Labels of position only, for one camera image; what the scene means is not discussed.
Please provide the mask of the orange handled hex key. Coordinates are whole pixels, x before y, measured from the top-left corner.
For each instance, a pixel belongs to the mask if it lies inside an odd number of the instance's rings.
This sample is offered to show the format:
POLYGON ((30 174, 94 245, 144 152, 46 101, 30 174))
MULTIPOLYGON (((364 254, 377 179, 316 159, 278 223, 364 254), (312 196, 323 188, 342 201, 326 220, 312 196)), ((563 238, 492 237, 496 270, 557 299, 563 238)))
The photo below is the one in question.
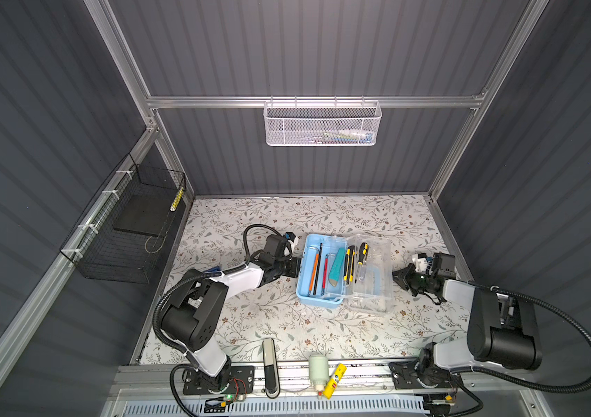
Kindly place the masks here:
POLYGON ((316 283, 315 280, 317 278, 317 269, 318 269, 318 264, 319 264, 319 258, 320 258, 320 252, 321 250, 316 250, 315 253, 315 260, 312 266, 312 274, 311 274, 311 278, 310 278, 310 282, 309 282, 309 291, 308 291, 308 296, 312 296, 313 293, 316 290, 316 283))

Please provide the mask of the teal handled tool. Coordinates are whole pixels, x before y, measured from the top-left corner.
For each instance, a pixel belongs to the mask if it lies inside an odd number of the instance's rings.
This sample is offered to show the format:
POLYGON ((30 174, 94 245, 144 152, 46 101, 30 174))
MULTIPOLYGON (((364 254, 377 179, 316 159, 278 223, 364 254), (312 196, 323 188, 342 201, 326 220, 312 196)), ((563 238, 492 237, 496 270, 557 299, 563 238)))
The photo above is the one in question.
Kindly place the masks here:
POLYGON ((328 283, 332 287, 336 287, 340 279, 342 279, 346 252, 346 248, 342 247, 339 248, 339 250, 337 250, 337 252, 333 256, 332 265, 328 270, 328 283))

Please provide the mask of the light blue plastic tool box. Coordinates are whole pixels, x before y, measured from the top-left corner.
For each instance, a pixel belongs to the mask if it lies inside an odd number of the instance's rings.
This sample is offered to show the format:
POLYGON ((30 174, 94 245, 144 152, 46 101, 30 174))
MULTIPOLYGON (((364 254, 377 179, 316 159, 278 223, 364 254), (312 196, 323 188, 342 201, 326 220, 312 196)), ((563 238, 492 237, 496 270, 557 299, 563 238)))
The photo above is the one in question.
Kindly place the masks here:
POLYGON ((297 297, 309 306, 387 314, 394 304, 391 242, 356 234, 310 234, 304 243, 297 297))

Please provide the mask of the red handled hex key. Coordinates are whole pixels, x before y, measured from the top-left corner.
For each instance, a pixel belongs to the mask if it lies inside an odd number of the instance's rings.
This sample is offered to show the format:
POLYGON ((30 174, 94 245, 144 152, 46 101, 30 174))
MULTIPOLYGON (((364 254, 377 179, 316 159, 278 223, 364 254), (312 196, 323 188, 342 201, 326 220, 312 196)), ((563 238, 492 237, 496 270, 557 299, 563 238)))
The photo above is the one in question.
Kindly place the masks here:
POLYGON ((326 299, 328 297, 330 297, 330 291, 333 288, 333 284, 331 283, 331 276, 332 276, 332 267, 335 261, 335 256, 331 255, 330 253, 328 253, 328 255, 326 255, 325 261, 324 261, 324 273, 323 273, 323 284, 322 284, 322 289, 321 289, 321 298, 326 299))

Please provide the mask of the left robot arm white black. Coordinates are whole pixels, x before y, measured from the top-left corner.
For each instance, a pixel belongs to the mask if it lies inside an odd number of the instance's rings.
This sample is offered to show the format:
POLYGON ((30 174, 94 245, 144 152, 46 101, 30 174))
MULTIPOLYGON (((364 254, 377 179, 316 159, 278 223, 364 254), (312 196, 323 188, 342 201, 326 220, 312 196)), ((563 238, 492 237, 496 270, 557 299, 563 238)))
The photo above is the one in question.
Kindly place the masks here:
POLYGON ((302 259, 295 256, 297 235, 254 223, 243 231, 243 262, 231 269, 186 273, 158 300, 152 331, 166 346, 183 353, 198 373, 220 385, 231 359, 215 338, 227 300, 278 279, 296 277, 302 259))

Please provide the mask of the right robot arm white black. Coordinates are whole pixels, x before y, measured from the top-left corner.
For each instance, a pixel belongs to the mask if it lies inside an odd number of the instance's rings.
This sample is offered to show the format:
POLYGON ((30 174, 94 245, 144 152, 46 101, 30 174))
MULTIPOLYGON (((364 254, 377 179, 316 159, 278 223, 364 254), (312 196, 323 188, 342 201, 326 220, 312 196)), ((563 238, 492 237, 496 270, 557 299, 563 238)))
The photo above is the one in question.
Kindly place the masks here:
POLYGON ((497 286, 460 281, 455 257, 418 254, 407 267, 392 274, 393 281, 412 295, 426 295, 438 307, 446 303, 469 310, 467 334, 451 342, 429 342, 413 361, 394 361, 389 369, 396 389, 438 389, 460 381, 464 374, 483 374, 526 389, 576 394, 591 389, 591 375, 583 382, 557 386, 512 376, 513 370, 537 370, 543 360, 538 308, 571 325, 591 349, 591 334, 554 305, 497 286))

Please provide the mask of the white plastic bottle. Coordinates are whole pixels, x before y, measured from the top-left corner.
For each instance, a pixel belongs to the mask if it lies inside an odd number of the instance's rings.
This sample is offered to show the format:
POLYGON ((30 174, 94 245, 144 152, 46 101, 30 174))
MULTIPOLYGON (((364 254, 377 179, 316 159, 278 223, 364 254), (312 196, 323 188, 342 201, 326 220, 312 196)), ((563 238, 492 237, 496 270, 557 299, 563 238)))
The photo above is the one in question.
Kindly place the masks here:
POLYGON ((323 354, 313 354, 309 358, 309 380, 318 394, 323 393, 329 378, 328 358, 323 354))

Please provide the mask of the yellow tube in black basket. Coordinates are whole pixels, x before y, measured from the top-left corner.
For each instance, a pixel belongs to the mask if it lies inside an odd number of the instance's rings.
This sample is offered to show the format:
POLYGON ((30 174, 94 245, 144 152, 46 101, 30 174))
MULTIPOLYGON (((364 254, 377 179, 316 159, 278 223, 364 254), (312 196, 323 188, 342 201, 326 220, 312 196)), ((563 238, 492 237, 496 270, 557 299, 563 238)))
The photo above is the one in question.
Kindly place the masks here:
POLYGON ((170 205, 170 212, 175 212, 177 210, 177 207, 179 203, 182 201, 183 196, 184 188, 180 188, 177 191, 177 194, 175 195, 174 199, 172 200, 172 204, 170 205))

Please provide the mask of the yellow glue tube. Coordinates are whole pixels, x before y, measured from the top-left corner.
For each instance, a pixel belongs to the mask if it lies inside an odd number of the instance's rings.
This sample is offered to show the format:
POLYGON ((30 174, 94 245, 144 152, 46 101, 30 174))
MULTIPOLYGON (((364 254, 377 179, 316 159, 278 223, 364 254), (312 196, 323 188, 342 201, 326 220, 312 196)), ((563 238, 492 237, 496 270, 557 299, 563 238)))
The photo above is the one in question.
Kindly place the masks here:
POLYGON ((330 400, 332 398, 334 392, 339 387, 340 382, 341 382, 342 378, 344 377, 346 371, 347 371, 347 367, 344 364, 339 363, 336 366, 335 371, 332 374, 332 377, 330 377, 325 388, 323 389, 323 397, 324 398, 326 398, 327 400, 330 400))

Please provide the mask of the black silver flat device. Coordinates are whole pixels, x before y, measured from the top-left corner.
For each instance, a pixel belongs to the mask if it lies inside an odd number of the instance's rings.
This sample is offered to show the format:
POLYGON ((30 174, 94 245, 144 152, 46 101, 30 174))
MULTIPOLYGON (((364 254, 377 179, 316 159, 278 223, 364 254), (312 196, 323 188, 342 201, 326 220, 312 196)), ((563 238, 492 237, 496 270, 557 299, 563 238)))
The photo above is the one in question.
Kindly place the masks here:
POLYGON ((272 338, 263 340, 264 391, 269 399, 278 398, 281 393, 276 345, 272 338))

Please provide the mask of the black pad in basket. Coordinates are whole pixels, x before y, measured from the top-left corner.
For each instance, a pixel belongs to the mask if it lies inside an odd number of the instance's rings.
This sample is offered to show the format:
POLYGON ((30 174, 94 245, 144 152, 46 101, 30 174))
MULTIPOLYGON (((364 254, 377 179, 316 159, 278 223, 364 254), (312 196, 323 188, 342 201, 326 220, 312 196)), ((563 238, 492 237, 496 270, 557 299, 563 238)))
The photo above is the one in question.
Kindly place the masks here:
POLYGON ((113 229, 136 235, 158 237, 166 230, 172 201, 164 196, 134 195, 123 208, 113 229))

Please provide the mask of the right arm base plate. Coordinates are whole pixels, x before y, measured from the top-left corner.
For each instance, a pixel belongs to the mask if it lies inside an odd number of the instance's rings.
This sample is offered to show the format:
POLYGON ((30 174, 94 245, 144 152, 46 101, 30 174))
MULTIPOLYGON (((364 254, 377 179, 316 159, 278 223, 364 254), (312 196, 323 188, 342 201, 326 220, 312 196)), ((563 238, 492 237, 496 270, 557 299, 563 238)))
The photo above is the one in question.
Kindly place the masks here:
POLYGON ((396 389, 458 389, 448 370, 422 365, 418 360, 392 361, 389 371, 396 389))

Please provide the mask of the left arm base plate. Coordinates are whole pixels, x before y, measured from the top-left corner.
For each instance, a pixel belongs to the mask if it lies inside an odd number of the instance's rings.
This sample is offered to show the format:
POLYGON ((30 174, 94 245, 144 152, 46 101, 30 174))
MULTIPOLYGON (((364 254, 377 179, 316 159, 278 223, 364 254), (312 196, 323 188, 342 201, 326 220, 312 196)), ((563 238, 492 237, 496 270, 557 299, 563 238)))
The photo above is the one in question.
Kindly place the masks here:
POLYGON ((232 365, 216 377, 203 371, 186 370, 182 377, 184 395, 251 394, 254 389, 256 368, 232 365))

